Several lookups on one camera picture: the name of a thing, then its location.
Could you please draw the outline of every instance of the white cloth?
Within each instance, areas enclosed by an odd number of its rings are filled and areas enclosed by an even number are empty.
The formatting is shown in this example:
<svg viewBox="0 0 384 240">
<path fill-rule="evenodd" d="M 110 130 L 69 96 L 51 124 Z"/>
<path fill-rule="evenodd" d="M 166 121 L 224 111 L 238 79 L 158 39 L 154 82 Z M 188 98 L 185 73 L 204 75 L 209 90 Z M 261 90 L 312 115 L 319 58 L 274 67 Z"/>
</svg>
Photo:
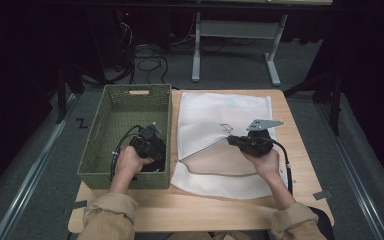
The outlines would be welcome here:
<svg viewBox="0 0 384 240">
<path fill-rule="evenodd" d="M 270 97 L 183 93 L 177 136 L 179 162 L 171 183 L 203 196 L 253 199 L 271 195 L 253 165 L 226 140 L 229 134 L 246 136 L 246 127 L 254 119 L 272 120 L 271 109 Z M 274 128 L 269 133 L 276 139 Z M 284 164 L 280 166 L 286 183 Z"/>
</svg>

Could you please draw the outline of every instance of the green plastic basket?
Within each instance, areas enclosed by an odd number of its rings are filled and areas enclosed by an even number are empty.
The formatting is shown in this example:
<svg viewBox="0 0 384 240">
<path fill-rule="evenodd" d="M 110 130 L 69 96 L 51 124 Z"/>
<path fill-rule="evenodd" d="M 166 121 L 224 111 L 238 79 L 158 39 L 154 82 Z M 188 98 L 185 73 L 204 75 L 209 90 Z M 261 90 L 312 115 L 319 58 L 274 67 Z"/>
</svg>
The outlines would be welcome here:
<svg viewBox="0 0 384 240">
<path fill-rule="evenodd" d="M 111 184 L 112 152 L 133 126 L 155 122 L 166 144 L 165 169 L 140 172 L 129 188 L 165 189 L 170 186 L 171 85 L 107 85 L 92 123 L 77 175 L 91 189 L 108 189 Z M 122 146 L 127 146 L 127 138 Z"/>
</svg>

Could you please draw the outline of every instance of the jacket sleeve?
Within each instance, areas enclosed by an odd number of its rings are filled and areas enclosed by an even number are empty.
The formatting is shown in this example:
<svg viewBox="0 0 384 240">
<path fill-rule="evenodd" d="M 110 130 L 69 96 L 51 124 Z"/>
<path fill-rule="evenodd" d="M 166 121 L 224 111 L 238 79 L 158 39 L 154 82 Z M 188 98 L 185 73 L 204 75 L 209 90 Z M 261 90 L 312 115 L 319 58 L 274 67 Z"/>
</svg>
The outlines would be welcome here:
<svg viewBox="0 0 384 240">
<path fill-rule="evenodd" d="M 273 214 L 272 233 L 276 239 L 326 239 L 317 227 L 319 217 L 301 203 Z"/>
<path fill-rule="evenodd" d="M 84 230 L 78 239 L 133 240 L 137 207 L 136 201 L 121 193 L 107 193 L 95 199 L 84 210 Z"/>
</svg>

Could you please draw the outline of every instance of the desk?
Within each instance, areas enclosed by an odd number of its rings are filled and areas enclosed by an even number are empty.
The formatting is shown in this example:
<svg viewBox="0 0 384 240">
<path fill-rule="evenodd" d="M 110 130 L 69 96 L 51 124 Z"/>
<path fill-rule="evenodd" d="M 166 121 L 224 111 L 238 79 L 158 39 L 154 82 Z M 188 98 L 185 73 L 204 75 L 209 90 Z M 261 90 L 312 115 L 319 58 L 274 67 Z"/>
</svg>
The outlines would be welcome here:
<svg viewBox="0 0 384 240">
<path fill-rule="evenodd" d="M 171 174 L 177 162 L 177 119 L 183 91 L 172 92 L 173 124 L 171 131 Z M 332 213 L 325 199 L 316 201 L 314 193 L 321 187 L 283 93 L 279 90 L 196 90 L 242 94 L 272 98 L 273 118 L 284 121 L 276 128 L 278 141 L 288 151 L 292 166 L 294 197 L 307 206 L 323 210 L 333 224 Z M 106 190 L 91 190 L 81 183 L 76 201 L 93 200 Z M 202 197 L 184 192 L 174 186 L 163 190 L 129 190 L 127 193 L 139 203 L 136 212 L 137 232 L 221 231 L 269 229 L 271 215 L 276 211 L 272 197 L 253 200 L 232 200 Z M 72 211 L 68 229 L 73 233 L 83 230 L 83 209 Z"/>
</svg>

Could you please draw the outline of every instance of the hand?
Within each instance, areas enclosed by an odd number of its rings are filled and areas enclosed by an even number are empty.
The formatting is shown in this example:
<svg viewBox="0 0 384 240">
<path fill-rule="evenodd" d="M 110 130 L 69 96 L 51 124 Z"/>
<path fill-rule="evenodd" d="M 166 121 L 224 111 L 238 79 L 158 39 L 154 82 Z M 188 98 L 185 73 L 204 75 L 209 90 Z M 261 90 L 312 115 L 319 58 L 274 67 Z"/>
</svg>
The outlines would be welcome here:
<svg viewBox="0 0 384 240">
<path fill-rule="evenodd" d="M 152 158 L 140 158 L 132 146 L 120 152 L 109 192 L 126 193 L 133 176 L 142 170 L 143 165 L 154 162 Z"/>
<path fill-rule="evenodd" d="M 280 178 L 279 173 L 279 153 L 276 150 L 271 150 L 268 154 L 262 157 L 254 157 L 250 154 L 242 152 L 244 157 L 254 164 L 258 175 L 264 180 L 269 181 L 274 178 Z"/>
</svg>

